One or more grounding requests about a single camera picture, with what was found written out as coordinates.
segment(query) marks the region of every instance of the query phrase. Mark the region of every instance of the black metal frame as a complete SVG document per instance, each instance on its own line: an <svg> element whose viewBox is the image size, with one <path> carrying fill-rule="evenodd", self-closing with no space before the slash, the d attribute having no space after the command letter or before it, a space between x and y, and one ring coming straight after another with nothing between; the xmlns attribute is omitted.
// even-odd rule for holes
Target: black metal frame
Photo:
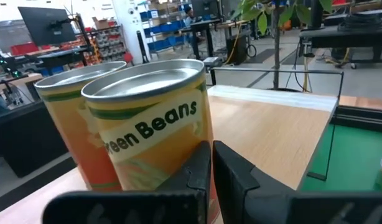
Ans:
<svg viewBox="0 0 382 224"><path fill-rule="evenodd" d="M212 70L224 70L224 71L239 71L239 72L275 72L277 70L275 69L261 69L261 68L228 68L228 67L217 67L217 68L211 68ZM339 92L337 95L338 102L340 101L340 95L342 94L342 87L343 87L343 78L344 78L344 72L338 72L338 71L326 71L326 70L308 70L308 71L298 71L298 70L278 70L278 72L281 73L312 73L312 74L326 74L326 75L340 75L340 84L339 84ZM215 73L211 73L212 75L212 84L213 86L216 85L216 75ZM333 118L338 118L338 110L335 110L333 112ZM331 136L331 141L330 141L330 148L329 148L329 155L328 155L328 162L327 162L327 168L325 171L325 175L318 174L315 172L308 172L307 176L312 177L318 180L326 181L328 177L328 170L329 170L329 164L330 164L330 157L332 154L332 146L333 146L333 139L335 136L335 128L336 124L334 124L333 129L332 129L332 136Z"/></svg>

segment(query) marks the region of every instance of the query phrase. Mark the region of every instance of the cardboard box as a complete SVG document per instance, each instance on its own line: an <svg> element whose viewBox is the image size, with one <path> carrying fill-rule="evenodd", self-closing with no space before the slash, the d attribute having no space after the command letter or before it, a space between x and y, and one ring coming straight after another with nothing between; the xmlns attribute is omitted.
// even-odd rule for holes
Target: cardboard box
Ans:
<svg viewBox="0 0 382 224"><path fill-rule="evenodd" d="M108 20L107 19L100 19L98 20L97 17L92 17L94 24L96 25L96 29L105 29L109 28Z"/></svg>

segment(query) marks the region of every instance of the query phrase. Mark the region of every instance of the gray floor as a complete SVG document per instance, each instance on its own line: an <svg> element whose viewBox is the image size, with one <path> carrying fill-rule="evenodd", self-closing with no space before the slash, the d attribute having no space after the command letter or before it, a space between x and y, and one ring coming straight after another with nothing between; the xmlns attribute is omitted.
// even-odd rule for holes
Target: gray floor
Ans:
<svg viewBox="0 0 382 224"><path fill-rule="evenodd" d="M280 60L285 59L289 54L295 51L297 43L299 41L297 35L298 30L291 30L286 32L281 36L281 51ZM215 36L215 49L223 47L223 34L214 33ZM254 44L257 48L257 52L262 52L265 49L273 48L273 40L271 38L265 38L261 40L254 40ZM203 44L200 46L201 50L206 50L206 46ZM371 49L359 49L355 51L355 57L371 57ZM153 60L168 60L173 58L187 58L192 53L191 48L184 47L183 49L176 49L176 51L168 50L159 54L159 58L153 55ZM256 64L241 64L238 67L249 67L249 68L272 68L274 65L274 57L270 57L264 61L264 63ZM382 63L381 64L359 64L356 70L352 70L350 65L345 65L343 71L345 72L342 95L347 96L363 96L367 98L378 98L382 99ZM292 65L282 65L282 69L291 69ZM303 70L303 66L298 65L297 69ZM339 70L336 69L331 64L325 64L322 62L316 62L313 59L309 63L309 69L311 70ZM221 85L233 85L233 86L243 86L251 88L272 88L273 87L273 74L264 72L223 72L217 71L217 83ZM299 82L303 82L303 75L298 75ZM289 78L288 73L280 74L280 87L285 87L287 79ZM313 93L323 94L323 95L336 95L339 89L340 77L335 75L324 75L324 74L310 74L310 80L312 85ZM207 82L211 83L211 79L207 76ZM288 88L293 88L296 90L301 90L301 88L296 83L294 75L291 75L288 83ZM24 181L32 178L38 172L42 172L44 169L48 169L52 164L57 161L53 161L51 164L37 170L29 177L18 179L14 173L10 170L4 161L0 161L0 196L9 190L21 185Z"/></svg>

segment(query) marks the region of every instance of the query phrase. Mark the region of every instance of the can rim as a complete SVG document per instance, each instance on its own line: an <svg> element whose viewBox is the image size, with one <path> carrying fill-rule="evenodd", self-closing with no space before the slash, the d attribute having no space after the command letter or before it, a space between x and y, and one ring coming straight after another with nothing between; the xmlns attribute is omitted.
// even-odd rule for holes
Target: can rim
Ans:
<svg viewBox="0 0 382 224"><path fill-rule="evenodd" d="M84 79L79 79L79 80L77 80L75 82L64 83L64 84L61 84L61 85L55 85L55 84L43 85L42 84L44 82L49 82L51 79L54 79L54 78L57 78L57 77L64 77L65 75L68 75L69 73L75 73L75 71L77 71L77 70L81 70L81 69L84 69L84 68L101 67L102 65L107 65L107 64L118 64L118 67L114 68L114 69L112 69L112 70L110 70L108 72L103 72L103 73L101 73L101 74L99 74L97 76L89 77L89 78L84 78ZM89 80L105 76L105 75L107 75L109 73L117 72L118 70L123 69L126 65L127 65L126 62L121 62L121 61L100 63L100 64L96 64L96 65L88 65L86 67L72 69L72 70L69 70L69 71L66 71L66 72L62 72L62 73L59 73L59 74L56 74L56 75L52 75L50 77L43 78L42 80L37 81L34 84L34 86L35 86L36 89L39 89L39 90L53 90L53 89L62 88L62 87L74 86L74 85L78 85L79 83L82 83L82 82L87 82Z"/></svg>
<svg viewBox="0 0 382 224"><path fill-rule="evenodd" d="M114 96L113 95L105 95L105 96L96 96L95 95L97 92L99 92L100 90L102 90L104 88L104 87L101 87L101 88L98 87L101 82L105 83L106 84L105 87L107 87L109 85L112 85L114 82L118 82L120 80L130 79L133 77L133 76L128 76L126 78L121 78L120 74L123 72L134 73L135 75L137 75L137 74L142 75L142 74L137 72L137 70L140 67L149 66L149 68L151 68L151 71L156 71L156 70L153 70L154 64L174 63L177 65L180 65L181 63L184 64L184 63L188 63L188 62L194 63L193 65L198 65L196 67L192 67L193 69L196 69L196 72L193 73L191 76L189 76L189 77L187 77L187 78L185 78L185 79L183 79L177 83L171 84L169 86L165 86L163 88L157 88L154 90L142 91L142 92L138 92L138 93L124 93L121 95L114 95ZM176 90L178 88L182 88L183 86L188 85L190 82L193 82L196 79L198 79L201 75L204 75L205 74L204 71L205 71L205 64L202 61L195 60L195 59L173 59L173 60L163 60L163 61L158 61L158 62L151 62L148 64L142 64L142 65L137 65L137 66L133 66L130 68L126 68L124 70L109 74L105 77L97 78L96 80L93 80L90 83L87 83L82 88L81 93L82 93L82 96L85 97L88 101L100 102L100 103L109 103L109 102L121 101L124 99L139 100L139 99L147 98L150 96L155 96L155 95L167 93L169 91ZM109 82L108 79L112 78L112 77L118 78L119 80Z"/></svg>

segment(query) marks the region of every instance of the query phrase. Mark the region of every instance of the white wall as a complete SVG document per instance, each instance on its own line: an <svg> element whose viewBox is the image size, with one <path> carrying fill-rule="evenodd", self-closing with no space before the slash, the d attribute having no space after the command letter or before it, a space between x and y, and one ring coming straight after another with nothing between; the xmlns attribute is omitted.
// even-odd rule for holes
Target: white wall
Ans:
<svg viewBox="0 0 382 224"><path fill-rule="evenodd" d="M73 13L79 13L82 16L85 27L95 27L93 16L98 19L116 17L111 0L0 0L0 3L6 3L5 6L0 5L0 21L22 19L17 8L19 6L56 9L64 9L65 6L71 11L71 3Z"/></svg>

